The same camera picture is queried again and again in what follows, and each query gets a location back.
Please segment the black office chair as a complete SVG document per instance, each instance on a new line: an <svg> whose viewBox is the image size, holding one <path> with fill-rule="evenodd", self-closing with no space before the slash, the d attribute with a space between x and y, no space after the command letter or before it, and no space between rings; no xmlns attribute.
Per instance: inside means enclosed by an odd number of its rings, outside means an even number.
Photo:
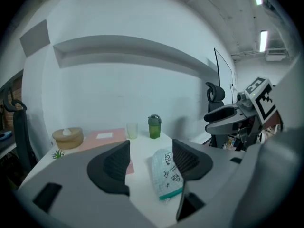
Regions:
<svg viewBox="0 0 304 228"><path fill-rule="evenodd" d="M30 144L26 105L18 99L13 98L12 83L4 86L3 96L4 108L13 113L13 127L17 154L22 168L30 172L37 164L37 159Z"/></svg>
<svg viewBox="0 0 304 228"><path fill-rule="evenodd" d="M213 110L216 110L224 106L222 100L225 98L225 91L223 88L216 86L211 82L206 82L206 86L209 87L207 90L208 113L209 113ZM227 139L226 135L212 135L210 146L222 149L226 139Z"/></svg>

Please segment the translucent plastic cup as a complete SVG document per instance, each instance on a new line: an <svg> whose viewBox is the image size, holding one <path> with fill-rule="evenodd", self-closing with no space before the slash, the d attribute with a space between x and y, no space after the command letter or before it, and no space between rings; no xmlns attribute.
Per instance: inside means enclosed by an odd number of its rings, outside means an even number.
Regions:
<svg viewBox="0 0 304 228"><path fill-rule="evenodd" d="M126 125L129 139L136 139L138 136L138 123L128 123Z"/></svg>

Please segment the black desk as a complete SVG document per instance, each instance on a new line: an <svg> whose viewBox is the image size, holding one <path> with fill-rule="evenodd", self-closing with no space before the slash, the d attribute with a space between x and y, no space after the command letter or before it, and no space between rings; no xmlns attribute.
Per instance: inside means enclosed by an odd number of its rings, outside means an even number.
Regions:
<svg viewBox="0 0 304 228"><path fill-rule="evenodd" d="M0 140L0 159L15 148L16 142L14 135L11 135L10 137L4 140Z"/></svg>

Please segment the person's white t-shirt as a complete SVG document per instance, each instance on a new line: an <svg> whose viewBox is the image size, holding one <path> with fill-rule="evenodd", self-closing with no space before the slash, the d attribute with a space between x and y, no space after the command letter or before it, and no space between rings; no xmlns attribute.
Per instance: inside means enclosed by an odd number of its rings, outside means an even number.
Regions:
<svg viewBox="0 0 304 228"><path fill-rule="evenodd" d="M271 96L285 130L304 127L304 54L296 57Z"/></svg>

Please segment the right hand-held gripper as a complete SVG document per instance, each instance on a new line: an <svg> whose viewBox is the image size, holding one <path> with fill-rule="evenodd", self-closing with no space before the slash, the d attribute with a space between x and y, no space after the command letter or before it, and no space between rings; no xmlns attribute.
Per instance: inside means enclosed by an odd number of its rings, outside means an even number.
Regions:
<svg viewBox="0 0 304 228"><path fill-rule="evenodd" d="M257 77L244 91L238 92L237 104L224 105L204 116L206 122L212 122L205 131L211 135L238 132L244 149L255 144L263 126L276 112L270 97L272 89L268 78Z"/></svg>

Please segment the person's right forearm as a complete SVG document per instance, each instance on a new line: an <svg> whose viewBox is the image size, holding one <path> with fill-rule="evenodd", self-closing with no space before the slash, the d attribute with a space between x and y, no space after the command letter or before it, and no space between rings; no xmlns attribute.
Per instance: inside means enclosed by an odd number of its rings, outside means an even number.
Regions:
<svg viewBox="0 0 304 228"><path fill-rule="evenodd" d="M281 131L283 130L283 122L282 122L282 118L279 114L278 111L276 111L263 125L262 129L267 129L269 127L275 126L275 125L279 125Z"/></svg>

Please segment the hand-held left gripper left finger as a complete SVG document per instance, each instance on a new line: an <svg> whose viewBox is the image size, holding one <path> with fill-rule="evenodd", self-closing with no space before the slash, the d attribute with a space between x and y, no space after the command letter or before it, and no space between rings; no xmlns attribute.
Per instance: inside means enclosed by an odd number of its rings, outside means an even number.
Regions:
<svg viewBox="0 0 304 228"><path fill-rule="evenodd" d="M25 182L16 196L43 227L155 228L130 202L129 163L129 141L68 154Z"/></svg>

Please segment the green lidded bottle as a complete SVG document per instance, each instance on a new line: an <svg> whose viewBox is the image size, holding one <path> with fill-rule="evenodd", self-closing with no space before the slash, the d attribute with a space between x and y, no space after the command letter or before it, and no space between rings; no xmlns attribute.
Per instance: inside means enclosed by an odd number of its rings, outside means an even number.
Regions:
<svg viewBox="0 0 304 228"><path fill-rule="evenodd" d="M149 136L151 139L157 139L161 135L162 120L157 114L148 117Z"/></svg>

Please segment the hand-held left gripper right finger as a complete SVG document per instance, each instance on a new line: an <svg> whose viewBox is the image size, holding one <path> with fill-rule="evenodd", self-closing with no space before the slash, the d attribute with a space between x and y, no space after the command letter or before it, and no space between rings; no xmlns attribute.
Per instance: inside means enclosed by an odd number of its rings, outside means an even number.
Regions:
<svg viewBox="0 0 304 228"><path fill-rule="evenodd" d="M175 228L232 228L260 149L229 151L174 139L173 160L183 178Z"/></svg>

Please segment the white air conditioner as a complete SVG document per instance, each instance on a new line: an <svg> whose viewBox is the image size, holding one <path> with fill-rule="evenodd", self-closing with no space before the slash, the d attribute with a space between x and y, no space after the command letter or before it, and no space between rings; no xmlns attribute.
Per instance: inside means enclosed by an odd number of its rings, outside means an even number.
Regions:
<svg viewBox="0 0 304 228"><path fill-rule="evenodd" d="M266 61L281 61L286 58L286 50L284 48L271 48L265 53Z"/></svg>

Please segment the small potted green plant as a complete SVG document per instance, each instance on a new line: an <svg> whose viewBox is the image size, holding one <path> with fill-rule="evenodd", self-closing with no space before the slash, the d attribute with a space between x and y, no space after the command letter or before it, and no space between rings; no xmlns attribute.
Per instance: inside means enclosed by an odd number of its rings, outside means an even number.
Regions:
<svg viewBox="0 0 304 228"><path fill-rule="evenodd" d="M54 153L52 153L52 158L54 160L57 160L57 159L63 157L64 155L65 155L64 151L59 149L59 150L56 150Z"/></svg>

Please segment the whiteboard on stand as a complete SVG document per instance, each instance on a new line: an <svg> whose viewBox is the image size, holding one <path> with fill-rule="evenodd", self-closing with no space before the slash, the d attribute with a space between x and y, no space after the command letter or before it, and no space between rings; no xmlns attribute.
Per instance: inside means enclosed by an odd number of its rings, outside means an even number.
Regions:
<svg viewBox="0 0 304 228"><path fill-rule="evenodd" d="M223 56L214 48L216 62L218 66L219 85L226 93L234 92L234 74Z"/></svg>

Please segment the white printed pouch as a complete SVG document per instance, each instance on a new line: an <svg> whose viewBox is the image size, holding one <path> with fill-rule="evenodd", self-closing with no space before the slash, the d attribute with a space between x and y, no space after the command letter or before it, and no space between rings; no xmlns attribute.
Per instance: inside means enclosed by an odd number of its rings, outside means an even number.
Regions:
<svg viewBox="0 0 304 228"><path fill-rule="evenodd" d="M183 177L173 160L172 147L157 150L150 158L152 183L159 200L175 197L183 191Z"/></svg>

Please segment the round tan box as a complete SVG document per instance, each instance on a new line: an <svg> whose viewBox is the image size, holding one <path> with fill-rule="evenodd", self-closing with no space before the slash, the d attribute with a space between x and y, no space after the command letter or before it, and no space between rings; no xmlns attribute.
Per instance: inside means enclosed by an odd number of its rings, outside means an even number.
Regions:
<svg viewBox="0 0 304 228"><path fill-rule="evenodd" d="M59 149L70 150L80 146L83 143L83 130L77 127L69 129L72 132L70 136L63 136L63 129L56 130L52 134L52 137L55 140Z"/></svg>

